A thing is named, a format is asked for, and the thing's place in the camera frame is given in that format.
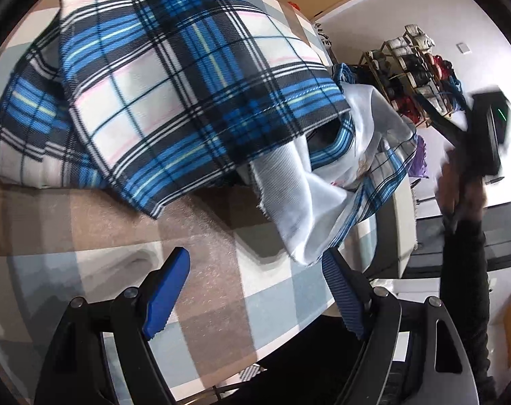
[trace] checkered tablecloth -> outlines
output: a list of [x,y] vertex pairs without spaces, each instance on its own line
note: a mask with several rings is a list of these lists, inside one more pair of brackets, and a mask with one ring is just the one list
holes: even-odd
[[[328,56],[310,23],[277,0],[248,0]],[[42,0],[0,51],[0,94],[10,70],[47,26],[58,0]],[[153,221],[97,190],[0,187],[0,375],[31,400],[67,302],[115,297],[159,268],[175,246],[191,271],[167,327],[151,348],[177,399],[238,373],[307,326],[331,303],[321,266],[283,253],[274,226],[246,187],[202,189]],[[346,254],[370,261],[375,220],[351,232]],[[119,399],[129,403],[114,341],[107,356]]]

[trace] blue plaid fabric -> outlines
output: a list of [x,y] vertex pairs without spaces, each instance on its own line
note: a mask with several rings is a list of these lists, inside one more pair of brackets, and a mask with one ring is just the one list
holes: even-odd
[[244,0],[61,0],[0,99],[0,178],[172,200],[348,110],[311,48]]
[[[342,83],[355,83],[355,75],[346,64],[336,64],[332,67],[332,70],[332,80],[340,87],[341,92],[343,92]],[[341,127],[334,143],[324,149],[310,153],[311,168],[313,170],[336,161],[351,149],[355,139],[355,123],[349,114],[343,115],[340,121]]]
[[375,214],[394,194],[406,177],[417,148],[416,133],[396,148],[386,148],[375,155],[372,167],[355,193],[353,208],[329,247],[341,245],[351,228]]

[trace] white fabric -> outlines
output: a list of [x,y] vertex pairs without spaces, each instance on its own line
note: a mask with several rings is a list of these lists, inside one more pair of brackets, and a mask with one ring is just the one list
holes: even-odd
[[398,275],[402,277],[406,270],[411,253],[417,245],[417,220],[415,218],[415,203],[409,183],[409,176],[403,179],[394,195],[394,213],[398,234]]
[[[368,169],[376,184],[385,181],[388,171],[379,169],[385,162],[379,155],[385,154],[376,154],[379,149],[398,148],[414,135],[374,87],[342,86],[356,130],[342,158],[311,172],[302,136],[249,163],[261,209],[276,224],[287,252],[303,265],[316,262],[357,212],[355,197],[361,191],[347,189]],[[411,148],[406,155],[414,152]]]

